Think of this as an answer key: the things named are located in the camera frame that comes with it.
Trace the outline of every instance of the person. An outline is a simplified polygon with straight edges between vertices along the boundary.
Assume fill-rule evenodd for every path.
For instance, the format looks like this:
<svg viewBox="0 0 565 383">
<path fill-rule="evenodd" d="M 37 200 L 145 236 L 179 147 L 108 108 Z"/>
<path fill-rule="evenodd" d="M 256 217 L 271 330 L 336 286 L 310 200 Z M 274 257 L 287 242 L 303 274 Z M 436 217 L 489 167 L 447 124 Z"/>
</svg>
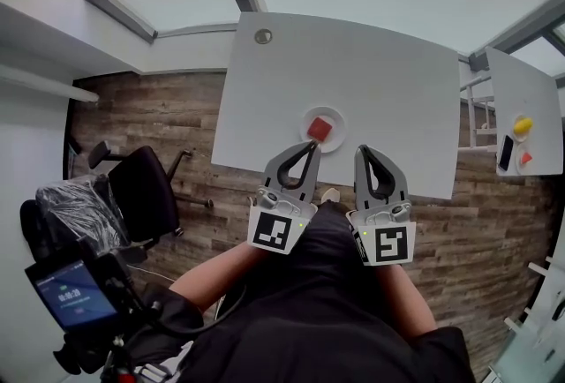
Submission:
<svg viewBox="0 0 565 383">
<path fill-rule="evenodd" d="M 339 192 L 322 201 L 290 255 L 240 244 L 168 289 L 147 285 L 161 322 L 182 330 L 202 326 L 201 313 L 245 282 L 236 309 L 194 341 L 177 381 L 474 382 L 461 330 L 437 327 L 402 267 L 364 267 Z M 159 364 L 184 344 L 144 327 L 126 348 L 136 365 Z"/>
</svg>

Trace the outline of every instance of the black cable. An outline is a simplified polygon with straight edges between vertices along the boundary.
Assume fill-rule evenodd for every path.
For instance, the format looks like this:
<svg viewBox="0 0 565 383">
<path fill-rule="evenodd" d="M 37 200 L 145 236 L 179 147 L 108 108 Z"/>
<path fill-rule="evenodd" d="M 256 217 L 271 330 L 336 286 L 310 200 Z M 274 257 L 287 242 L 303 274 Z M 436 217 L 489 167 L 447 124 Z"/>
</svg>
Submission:
<svg viewBox="0 0 565 383">
<path fill-rule="evenodd" d="M 208 325 L 205 325 L 203 327 L 184 330 L 184 331 L 176 331 L 176 330 L 170 329 L 169 327 L 164 326 L 163 323 L 161 323 L 159 320 L 152 319 L 153 316 L 154 316 L 154 310 L 148 309 L 145 306 L 145 304 L 143 303 L 143 301 L 141 300 L 139 295 L 135 292 L 135 290 L 133 290 L 133 288 L 126 287 L 126 290 L 129 292 L 129 294 L 132 296 L 133 300 L 137 304 L 137 309 L 140 309 L 143 312 L 144 321 L 149 326 L 153 327 L 156 330 L 161 331 L 162 333 L 166 334 L 167 336 L 177 337 L 177 338 L 180 338 L 180 339 L 186 339 L 188 341 L 188 340 L 191 340 L 194 336 L 197 336 L 197 335 L 204 333 L 205 331 L 209 330 L 210 328 L 215 327 L 220 322 L 224 321 L 231 313 L 233 313 L 236 310 L 236 308 L 241 304 L 241 301 L 244 299 L 245 292 L 247 291 L 247 286 L 244 286 L 244 289 L 241 293 L 241 296 L 239 296 L 239 299 L 220 318 L 216 319 L 214 322 L 212 322 Z"/>
</svg>

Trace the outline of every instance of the chair seat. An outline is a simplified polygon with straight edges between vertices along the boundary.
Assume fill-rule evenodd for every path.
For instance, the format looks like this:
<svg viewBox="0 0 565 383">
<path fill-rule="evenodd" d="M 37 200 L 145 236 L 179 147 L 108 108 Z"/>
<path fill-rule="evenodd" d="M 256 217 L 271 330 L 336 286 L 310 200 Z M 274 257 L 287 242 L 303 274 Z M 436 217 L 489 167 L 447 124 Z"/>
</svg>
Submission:
<svg viewBox="0 0 565 383">
<path fill-rule="evenodd" d="M 108 176 L 133 242 L 159 237 L 178 228 L 175 195 L 150 146 L 128 155 Z"/>
</svg>

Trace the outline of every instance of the white cable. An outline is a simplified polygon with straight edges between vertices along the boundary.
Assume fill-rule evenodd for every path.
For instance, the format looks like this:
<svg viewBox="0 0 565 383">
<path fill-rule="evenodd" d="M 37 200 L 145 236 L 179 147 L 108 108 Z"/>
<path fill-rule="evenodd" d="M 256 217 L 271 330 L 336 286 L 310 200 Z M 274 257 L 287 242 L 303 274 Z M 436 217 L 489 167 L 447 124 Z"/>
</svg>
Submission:
<svg viewBox="0 0 565 383">
<path fill-rule="evenodd" d="M 145 268 L 134 267 L 134 266 L 130 266 L 129 264 L 128 264 L 128 267 L 129 268 L 135 268 L 136 270 L 139 270 L 140 272 L 145 272 L 146 274 L 155 274 L 157 276 L 161 276 L 165 280 L 168 280 L 170 282 L 175 282 L 175 280 L 171 280 L 170 278 L 167 278 L 167 276 L 163 276 L 162 274 L 158 274 L 156 272 L 150 272 L 149 270 L 146 270 Z"/>
</svg>

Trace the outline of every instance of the white table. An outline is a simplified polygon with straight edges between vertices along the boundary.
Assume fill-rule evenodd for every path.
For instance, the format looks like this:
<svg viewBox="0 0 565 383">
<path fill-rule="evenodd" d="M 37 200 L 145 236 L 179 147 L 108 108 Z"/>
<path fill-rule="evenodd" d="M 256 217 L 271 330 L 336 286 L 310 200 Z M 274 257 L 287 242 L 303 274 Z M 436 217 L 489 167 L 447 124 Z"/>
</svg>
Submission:
<svg viewBox="0 0 565 383">
<path fill-rule="evenodd" d="M 261 28 L 272 41 L 259 44 Z M 449 199 L 459 138 L 457 53 L 352 22 L 244 13 L 234 40 L 212 163 L 262 172 L 301 141 L 311 107 L 344 117 L 342 146 L 323 154 L 318 180 L 353 185 L 353 156 L 367 144 L 403 170 L 409 192 Z"/>
<path fill-rule="evenodd" d="M 555 175 L 563 171 L 563 130 L 555 79 L 513 56 L 487 49 L 496 106 L 496 141 L 499 151 L 504 137 L 513 136 L 519 115 L 533 120 L 527 140 L 515 143 L 508 171 L 497 167 L 501 176 Z M 522 168 L 516 165 L 519 150 L 533 160 Z"/>
</svg>

